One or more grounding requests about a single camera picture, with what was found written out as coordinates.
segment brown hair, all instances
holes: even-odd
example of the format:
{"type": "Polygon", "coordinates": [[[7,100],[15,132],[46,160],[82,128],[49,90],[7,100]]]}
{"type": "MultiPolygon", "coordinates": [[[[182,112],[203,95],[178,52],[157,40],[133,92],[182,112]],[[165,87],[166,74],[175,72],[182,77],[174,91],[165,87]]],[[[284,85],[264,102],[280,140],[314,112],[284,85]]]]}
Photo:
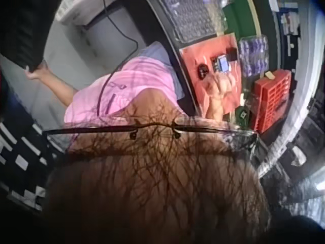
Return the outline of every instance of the brown hair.
{"type": "Polygon", "coordinates": [[[77,147],[52,173],[43,215],[53,240],[246,243],[266,230],[265,196],[249,163],[209,138],[179,143],[157,128],[124,147],[117,134],[79,138],[100,149],[77,147]]]}

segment keyboard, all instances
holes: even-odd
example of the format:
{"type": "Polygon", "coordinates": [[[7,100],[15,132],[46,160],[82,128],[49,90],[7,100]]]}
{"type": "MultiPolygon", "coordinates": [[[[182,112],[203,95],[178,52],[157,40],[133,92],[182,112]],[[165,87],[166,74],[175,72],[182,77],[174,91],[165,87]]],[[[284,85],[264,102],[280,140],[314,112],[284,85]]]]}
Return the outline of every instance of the keyboard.
{"type": "Polygon", "coordinates": [[[176,38],[189,43],[227,29],[220,0],[159,0],[171,20],[176,38]]]}

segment hand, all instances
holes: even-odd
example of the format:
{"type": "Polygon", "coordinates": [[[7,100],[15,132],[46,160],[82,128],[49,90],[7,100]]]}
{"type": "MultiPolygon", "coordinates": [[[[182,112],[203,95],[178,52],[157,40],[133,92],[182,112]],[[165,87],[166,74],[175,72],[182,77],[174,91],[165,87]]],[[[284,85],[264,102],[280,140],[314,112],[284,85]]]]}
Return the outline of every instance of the hand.
{"type": "Polygon", "coordinates": [[[29,71],[29,67],[27,66],[25,69],[25,74],[27,76],[28,79],[30,80],[42,80],[42,78],[47,75],[47,74],[51,74],[51,71],[49,70],[47,63],[45,60],[43,60],[40,65],[38,65],[38,67],[36,68],[36,70],[34,70],[34,72],[30,72],[29,71]]]}
{"type": "Polygon", "coordinates": [[[213,100],[222,100],[226,93],[232,91],[236,80],[232,74],[208,74],[202,81],[202,86],[213,100]]]}

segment person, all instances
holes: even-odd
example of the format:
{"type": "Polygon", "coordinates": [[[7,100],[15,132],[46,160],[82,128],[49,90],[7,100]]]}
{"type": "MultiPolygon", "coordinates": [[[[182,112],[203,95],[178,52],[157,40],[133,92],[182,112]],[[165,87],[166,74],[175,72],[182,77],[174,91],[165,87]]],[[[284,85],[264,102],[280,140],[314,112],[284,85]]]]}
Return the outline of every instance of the person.
{"type": "MultiPolygon", "coordinates": [[[[77,91],[46,63],[29,79],[50,88],[67,106],[64,122],[89,127],[144,125],[129,132],[79,134],[67,161],[50,175],[43,216],[56,242],[245,243],[268,228],[268,206],[257,174],[211,133],[168,127],[187,115],[176,73],[160,43],[77,91]]],[[[208,75],[204,123],[223,126],[221,100],[232,88],[227,74],[208,75]]]]}

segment eyeglasses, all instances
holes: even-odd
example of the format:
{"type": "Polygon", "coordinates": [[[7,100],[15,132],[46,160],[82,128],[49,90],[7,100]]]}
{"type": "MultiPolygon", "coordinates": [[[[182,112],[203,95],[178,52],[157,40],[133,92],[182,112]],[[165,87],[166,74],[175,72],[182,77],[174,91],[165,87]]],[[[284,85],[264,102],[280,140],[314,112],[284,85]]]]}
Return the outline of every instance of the eyeglasses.
{"type": "Polygon", "coordinates": [[[182,137],[184,133],[195,134],[218,134],[232,151],[247,151],[253,155],[258,141],[258,133],[251,130],[241,130],[228,123],[217,123],[210,119],[198,117],[178,117],[171,125],[162,123],[140,124],[136,119],[132,124],[115,126],[92,126],[92,127],[71,127],[65,129],[46,131],[48,135],[67,134],[89,134],[89,133],[129,133],[130,140],[136,140],[139,130],[152,126],[162,126],[170,128],[175,139],[182,137]]]}

